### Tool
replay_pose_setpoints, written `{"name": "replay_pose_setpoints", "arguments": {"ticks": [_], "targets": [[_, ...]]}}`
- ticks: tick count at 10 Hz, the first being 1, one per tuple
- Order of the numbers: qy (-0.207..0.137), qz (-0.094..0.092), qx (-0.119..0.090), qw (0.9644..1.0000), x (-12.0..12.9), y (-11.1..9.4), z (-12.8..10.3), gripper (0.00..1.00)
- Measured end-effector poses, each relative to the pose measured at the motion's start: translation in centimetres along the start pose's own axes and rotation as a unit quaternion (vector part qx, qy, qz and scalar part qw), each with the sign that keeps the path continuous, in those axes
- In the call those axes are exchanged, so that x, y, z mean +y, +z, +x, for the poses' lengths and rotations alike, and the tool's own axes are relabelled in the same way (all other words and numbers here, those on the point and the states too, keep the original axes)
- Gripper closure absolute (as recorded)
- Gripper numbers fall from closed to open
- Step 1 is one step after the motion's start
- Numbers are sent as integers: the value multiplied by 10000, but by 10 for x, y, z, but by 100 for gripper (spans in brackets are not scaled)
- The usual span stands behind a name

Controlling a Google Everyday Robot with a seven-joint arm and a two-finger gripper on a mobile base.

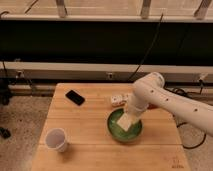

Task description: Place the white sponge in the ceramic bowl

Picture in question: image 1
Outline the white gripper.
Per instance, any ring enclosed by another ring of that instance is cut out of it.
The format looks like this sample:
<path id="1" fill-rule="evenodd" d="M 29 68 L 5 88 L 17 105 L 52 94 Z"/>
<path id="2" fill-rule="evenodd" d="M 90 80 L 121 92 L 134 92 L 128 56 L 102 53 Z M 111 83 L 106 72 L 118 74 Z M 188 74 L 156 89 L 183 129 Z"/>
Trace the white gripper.
<path id="1" fill-rule="evenodd" d="M 126 114 L 125 121 L 128 124 L 135 124 L 140 120 L 142 111 L 139 110 L 138 108 L 126 108 L 125 114 Z"/>

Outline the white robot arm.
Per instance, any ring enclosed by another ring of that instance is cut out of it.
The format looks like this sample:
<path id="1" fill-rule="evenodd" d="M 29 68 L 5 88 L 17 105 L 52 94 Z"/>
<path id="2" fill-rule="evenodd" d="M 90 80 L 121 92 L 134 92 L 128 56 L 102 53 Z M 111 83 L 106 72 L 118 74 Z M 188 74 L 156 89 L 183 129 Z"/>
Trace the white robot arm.
<path id="1" fill-rule="evenodd" d="M 137 119 L 153 104 L 213 136 L 213 106 L 174 94 L 165 90 L 164 85 L 165 79 L 158 72 L 136 80 L 125 112 Z"/>

